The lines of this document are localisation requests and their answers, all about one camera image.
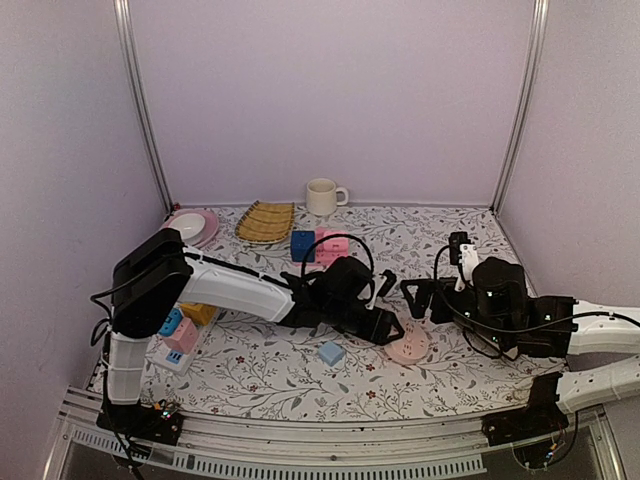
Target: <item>woven tray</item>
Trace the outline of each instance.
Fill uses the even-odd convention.
[[[255,202],[236,226],[236,236],[251,243],[278,243],[293,229],[293,203]]]

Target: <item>light blue cube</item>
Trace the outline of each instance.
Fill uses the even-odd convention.
[[[324,363],[333,367],[344,357],[344,350],[333,342],[327,342],[318,349],[318,355]]]

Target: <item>white mug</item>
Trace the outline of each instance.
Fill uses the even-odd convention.
[[[344,195],[344,200],[338,201],[338,194]],[[349,201],[349,190],[338,187],[336,182],[328,178],[316,178],[307,183],[307,210],[314,215],[331,215],[338,206],[346,205]]]

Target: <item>floral pattern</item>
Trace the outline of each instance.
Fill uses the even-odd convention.
[[[224,207],[220,232],[205,251],[222,260],[276,274],[297,272],[288,243],[249,245],[233,234],[244,208]],[[481,258],[516,261],[492,214],[476,208],[343,207],[319,218],[296,209],[298,230],[323,226],[361,237],[376,271],[391,269],[400,279],[429,276],[437,250],[451,232],[465,230]],[[351,254],[364,259],[353,242]],[[441,275],[454,275],[443,262]],[[222,311],[199,355],[182,377],[147,363],[143,400],[177,401],[185,410],[246,418],[317,422],[377,421],[459,415],[526,402],[534,376],[566,368],[557,359],[520,357],[491,360],[474,352],[453,325],[411,319],[396,285],[385,299],[401,321],[413,321],[429,339],[416,365],[392,362],[384,349],[330,327],[289,329],[257,317]],[[333,341],[345,357],[330,367],[318,348]],[[158,347],[150,347],[149,354]],[[101,382],[95,382],[99,391]]]

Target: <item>tabletop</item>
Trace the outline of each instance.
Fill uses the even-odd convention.
[[[271,275],[299,271],[291,261],[288,241],[257,246],[235,237],[246,207],[213,211],[220,218],[220,231],[204,248],[207,254]],[[469,232],[480,259],[517,261],[491,212],[481,208],[342,207],[329,217],[315,217],[296,207],[295,229],[317,227],[362,238],[371,249],[376,272],[388,268],[399,279],[430,276],[437,250],[447,244],[451,232],[460,230]],[[364,259],[359,248],[351,242],[350,253]],[[454,275],[453,267],[444,263],[439,275]],[[486,358],[467,345],[456,325],[434,325],[428,315],[413,320],[397,285],[378,301],[399,320],[417,322],[425,330],[429,350],[417,364],[396,364],[383,347],[330,327],[290,329],[222,311],[184,376],[147,362],[142,399],[176,401],[196,413],[260,419],[420,419],[522,405],[534,376],[566,368],[561,359]],[[149,355],[159,341],[152,342]],[[346,353],[333,367],[317,353],[327,341]],[[101,382],[89,388],[100,392]]]

